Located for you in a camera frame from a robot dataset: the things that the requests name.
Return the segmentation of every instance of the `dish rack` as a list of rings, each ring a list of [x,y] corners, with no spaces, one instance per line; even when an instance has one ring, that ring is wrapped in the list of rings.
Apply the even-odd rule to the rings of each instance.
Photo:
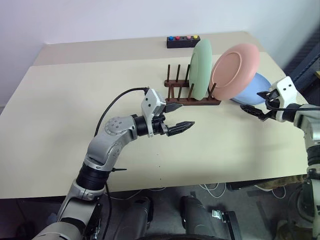
[[[166,103],[176,103],[183,104],[185,106],[205,106],[205,105],[219,105],[221,103],[220,100],[212,97],[212,93],[215,90],[216,83],[213,84],[212,88],[207,88],[208,97],[204,97],[201,100],[196,100],[191,97],[192,91],[194,89],[194,83],[189,85],[188,75],[189,75],[190,64],[188,64],[186,75],[184,80],[179,80],[179,72],[180,72],[180,64],[178,65],[178,69],[176,72],[175,80],[170,80],[170,64],[168,64],[167,77],[164,81],[164,86],[168,88],[168,97],[165,99]],[[175,88],[179,88],[178,97],[175,97]],[[188,97],[181,97],[182,88],[189,88]]]

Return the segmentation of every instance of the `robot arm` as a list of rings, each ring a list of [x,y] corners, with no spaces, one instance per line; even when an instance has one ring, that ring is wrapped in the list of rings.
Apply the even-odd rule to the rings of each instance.
[[[72,182],[58,212],[57,222],[42,230],[34,240],[80,240],[95,236],[89,226],[100,220],[100,197],[111,172],[125,170],[114,166],[121,150],[138,136],[166,134],[172,136],[189,129],[195,122],[185,121],[168,127],[163,113],[172,112],[181,104],[166,104],[165,99],[149,88],[141,103],[142,116],[132,115],[110,119],[90,142],[82,167]]]
[[[289,76],[274,83],[269,91],[258,92],[265,99],[267,109],[262,110],[251,105],[241,108],[265,121],[268,118],[278,122],[292,122],[304,132],[304,143],[307,152],[307,180],[302,185],[301,209],[313,220],[313,239],[320,238],[320,108],[310,104],[296,103],[297,90]]]

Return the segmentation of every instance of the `pink plate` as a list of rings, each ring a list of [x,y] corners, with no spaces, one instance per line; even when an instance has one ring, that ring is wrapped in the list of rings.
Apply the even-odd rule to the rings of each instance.
[[[216,83],[212,96],[223,101],[238,95],[254,78],[259,63],[260,53],[256,45],[241,43],[229,48],[211,71],[209,89]]]

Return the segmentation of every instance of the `white wall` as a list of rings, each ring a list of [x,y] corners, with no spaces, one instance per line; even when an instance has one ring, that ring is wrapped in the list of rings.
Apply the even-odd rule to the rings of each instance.
[[[319,21],[319,0],[0,0],[0,105],[45,43],[244,30],[284,67]]]

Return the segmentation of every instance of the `white table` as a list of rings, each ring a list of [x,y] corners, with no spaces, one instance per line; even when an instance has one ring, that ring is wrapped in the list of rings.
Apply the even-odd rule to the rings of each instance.
[[[213,62],[225,50],[214,54]],[[260,51],[258,72],[271,83],[283,78],[283,71],[263,48]],[[166,96],[168,64],[174,79],[178,64],[183,78],[190,62],[185,56],[145,58],[52,65],[36,60],[0,115],[0,198],[65,195],[106,106],[134,87],[150,86]],[[142,99],[142,92],[125,95],[105,121],[141,114]],[[304,101],[299,96],[298,102]],[[258,107],[266,109],[263,104]],[[127,145],[115,165],[127,171],[110,175],[111,191],[247,181],[306,172],[303,132],[292,123],[272,119],[261,122],[231,100],[218,106],[185,106],[166,117],[168,125],[182,121],[195,124],[183,134],[143,136]]]

